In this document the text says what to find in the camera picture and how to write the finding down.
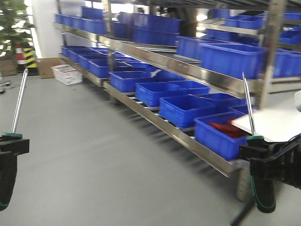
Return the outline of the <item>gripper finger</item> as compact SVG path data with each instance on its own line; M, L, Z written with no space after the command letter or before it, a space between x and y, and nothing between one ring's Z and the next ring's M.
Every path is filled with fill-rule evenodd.
M0 154L22 155L29 153L30 140L29 139L15 139L15 140L1 140Z
M238 157L248 162L261 161L269 157L269 151L263 147L240 145Z

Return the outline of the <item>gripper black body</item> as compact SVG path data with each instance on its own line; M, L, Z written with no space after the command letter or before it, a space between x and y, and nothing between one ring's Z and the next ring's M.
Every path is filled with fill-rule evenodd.
M301 188L301 135L286 142L265 143L269 157L258 161L256 175Z

